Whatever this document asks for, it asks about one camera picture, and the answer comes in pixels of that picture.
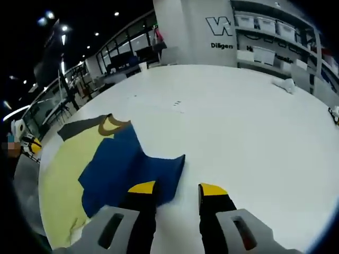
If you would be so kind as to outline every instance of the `blue cloth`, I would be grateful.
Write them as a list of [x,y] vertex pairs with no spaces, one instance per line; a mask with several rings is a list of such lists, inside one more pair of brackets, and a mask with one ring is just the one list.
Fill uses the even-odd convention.
[[136,184],[157,181],[158,205],[171,201],[183,170],[185,155],[176,159],[145,155],[132,125],[104,139],[79,177],[84,188],[82,203],[88,217],[104,205],[119,206]]

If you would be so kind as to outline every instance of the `logo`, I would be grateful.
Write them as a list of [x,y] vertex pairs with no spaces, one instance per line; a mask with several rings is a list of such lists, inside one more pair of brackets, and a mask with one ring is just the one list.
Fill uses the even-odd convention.
[[233,36],[231,23],[227,17],[206,17],[206,21],[215,36],[222,36],[225,33],[228,36]]
[[227,44],[222,44],[222,43],[211,43],[211,48],[232,49],[233,45],[227,45]]

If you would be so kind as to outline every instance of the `yellow cloth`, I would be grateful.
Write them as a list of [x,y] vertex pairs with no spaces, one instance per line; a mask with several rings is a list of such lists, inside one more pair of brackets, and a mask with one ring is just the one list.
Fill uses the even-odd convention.
[[[119,127],[107,119],[103,126],[106,130]],[[97,125],[66,140],[42,176],[41,214],[53,249],[70,246],[72,231],[85,224],[87,215],[81,200],[84,189],[78,178],[101,141],[112,137],[100,135]]]

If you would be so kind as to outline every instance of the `chair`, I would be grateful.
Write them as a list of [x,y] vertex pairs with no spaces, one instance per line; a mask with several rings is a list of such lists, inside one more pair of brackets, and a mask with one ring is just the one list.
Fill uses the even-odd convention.
[[24,217],[33,231],[46,236],[43,229],[38,194],[39,164],[20,155],[14,174],[14,190]]
[[291,65],[291,75],[292,79],[299,88],[305,90],[306,92],[313,93],[313,85],[310,82],[310,73],[296,64]]
[[315,77],[314,86],[314,96],[330,108],[339,106],[339,96],[332,91],[329,84],[325,83],[320,78]]
[[172,47],[163,49],[160,63],[162,65],[177,65],[179,59],[179,48]]

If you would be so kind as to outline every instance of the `dark ceiling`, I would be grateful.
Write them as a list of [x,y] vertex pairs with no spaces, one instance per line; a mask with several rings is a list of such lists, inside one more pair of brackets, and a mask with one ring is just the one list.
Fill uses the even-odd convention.
[[[69,27],[65,45],[64,60],[66,69],[79,61],[97,53],[97,51],[119,30],[128,23],[153,9],[153,0],[128,1],[90,1],[38,2],[35,5],[9,4],[6,10],[5,22],[5,81],[3,82],[3,99],[7,100],[13,109],[27,105],[28,91],[35,83],[34,66],[43,56],[43,45],[50,34],[51,27],[57,19],[60,24]],[[39,26],[37,20],[45,16],[46,11],[52,11],[54,21],[46,26]]]

